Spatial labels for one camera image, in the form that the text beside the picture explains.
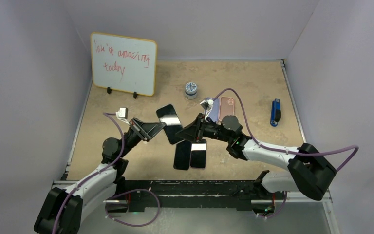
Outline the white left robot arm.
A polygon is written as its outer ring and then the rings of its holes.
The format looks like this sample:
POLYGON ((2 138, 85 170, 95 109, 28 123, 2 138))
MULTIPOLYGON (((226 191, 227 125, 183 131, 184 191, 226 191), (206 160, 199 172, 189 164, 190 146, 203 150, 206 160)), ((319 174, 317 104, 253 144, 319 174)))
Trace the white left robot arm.
POLYGON ((102 161, 80 181, 64 188, 54 187, 47 194, 34 224, 38 234, 76 234, 84 219, 103 201, 121 199, 127 194, 147 192, 149 189, 126 190, 123 173, 128 161, 123 159, 140 141, 153 139, 165 123, 146 123, 133 118, 121 138, 110 137, 102 145, 102 161))

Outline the purple phone black screen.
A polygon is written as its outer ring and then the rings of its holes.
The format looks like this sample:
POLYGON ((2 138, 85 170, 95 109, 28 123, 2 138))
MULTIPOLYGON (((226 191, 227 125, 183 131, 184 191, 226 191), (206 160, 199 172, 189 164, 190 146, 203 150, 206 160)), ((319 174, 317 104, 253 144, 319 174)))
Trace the purple phone black screen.
POLYGON ((200 142, 192 143, 190 154, 190 167, 204 169, 206 167, 206 149, 207 141, 202 139, 200 142))

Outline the pink phone case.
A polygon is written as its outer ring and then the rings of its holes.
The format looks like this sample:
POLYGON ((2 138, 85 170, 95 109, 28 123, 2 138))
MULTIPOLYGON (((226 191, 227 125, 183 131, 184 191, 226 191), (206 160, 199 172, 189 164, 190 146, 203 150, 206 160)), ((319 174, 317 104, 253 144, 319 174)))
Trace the pink phone case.
POLYGON ((234 115, 235 100, 232 97, 220 97, 219 100, 219 121, 222 121, 225 116, 234 115))

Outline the small black phone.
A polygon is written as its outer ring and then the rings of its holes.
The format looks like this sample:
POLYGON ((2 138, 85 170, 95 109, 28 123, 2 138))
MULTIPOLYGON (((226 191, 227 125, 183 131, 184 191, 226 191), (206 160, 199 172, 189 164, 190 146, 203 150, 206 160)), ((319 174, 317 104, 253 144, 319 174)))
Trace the small black phone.
POLYGON ((176 144, 173 168, 188 170, 190 167, 191 142, 181 141, 176 144))

